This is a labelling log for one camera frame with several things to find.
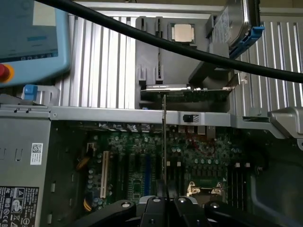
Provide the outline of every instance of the hard drive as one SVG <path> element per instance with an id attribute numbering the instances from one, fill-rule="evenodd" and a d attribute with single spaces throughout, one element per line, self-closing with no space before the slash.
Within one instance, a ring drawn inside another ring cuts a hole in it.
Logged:
<path id="1" fill-rule="evenodd" d="M 213 42 L 227 43 L 230 51 L 260 26 L 259 0 L 227 0 L 215 20 Z"/>

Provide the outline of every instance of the red button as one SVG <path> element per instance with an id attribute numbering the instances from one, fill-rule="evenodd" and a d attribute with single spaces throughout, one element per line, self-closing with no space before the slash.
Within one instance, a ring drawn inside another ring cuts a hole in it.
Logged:
<path id="1" fill-rule="evenodd" d="M 5 66 L 0 64 L 0 80 L 4 81 L 9 77 L 9 69 Z"/>

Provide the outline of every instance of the metal bracket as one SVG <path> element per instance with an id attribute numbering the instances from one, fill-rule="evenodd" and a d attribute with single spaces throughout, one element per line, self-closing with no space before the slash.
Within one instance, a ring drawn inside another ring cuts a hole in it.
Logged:
<path id="1" fill-rule="evenodd" d="M 228 44 L 211 43 L 209 44 L 209 52 L 226 58 L 229 57 Z M 201 62 L 190 74 L 188 78 L 189 84 L 194 86 L 200 86 L 203 80 L 205 80 L 208 75 L 216 73 L 216 68 L 217 66 L 214 64 Z"/>
<path id="2" fill-rule="evenodd" d="M 46 106 L 54 106 L 59 105 L 59 98 L 60 98 L 60 90 L 55 86 L 42 86 L 42 85 L 34 85 L 37 87 L 37 91 L 43 94 L 42 100 L 33 100 L 35 103 L 46 105 Z M 23 88 L 22 99 L 25 98 L 25 89 L 26 86 Z"/>
<path id="3" fill-rule="evenodd" d="M 250 108 L 249 116 L 251 117 L 267 117 L 266 108 Z"/>
<path id="4" fill-rule="evenodd" d="M 288 107 L 269 113 L 269 121 L 287 138 L 303 139 L 303 108 Z"/>

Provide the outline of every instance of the red wire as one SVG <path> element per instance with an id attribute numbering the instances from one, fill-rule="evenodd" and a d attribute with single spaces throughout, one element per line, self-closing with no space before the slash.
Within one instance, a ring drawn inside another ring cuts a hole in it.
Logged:
<path id="1" fill-rule="evenodd" d="M 196 144 L 196 142 L 194 141 L 193 137 L 191 134 L 189 134 L 188 130 L 187 130 L 187 126 L 185 126 L 185 134 L 187 136 L 187 139 L 188 140 L 191 140 L 191 143 L 193 145 L 193 147 L 197 150 L 197 151 L 200 151 L 202 152 L 203 154 L 206 154 L 205 152 L 201 151 L 199 146 Z"/>

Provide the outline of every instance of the motherboard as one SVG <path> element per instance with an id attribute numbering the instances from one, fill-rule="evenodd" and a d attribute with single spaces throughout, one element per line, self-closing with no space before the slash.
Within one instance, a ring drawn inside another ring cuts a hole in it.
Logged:
<path id="1" fill-rule="evenodd" d="M 168 127 L 166 180 L 175 184 L 179 195 L 195 197 L 203 206 L 210 200 L 233 203 L 231 187 L 237 187 L 236 193 L 238 187 L 243 191 L 243 179 L 239 184 L 232 172 L 249 163 L 233 139 L 235 132 L 227 130 Z M 138 203 L 142 196 L 157 194 L 163 165 L 161 133 L 93 132 L 86 146 L 91 158 L 85 170 L 85 207 L 92 207 L 87 211 L 122 199 Z"/>

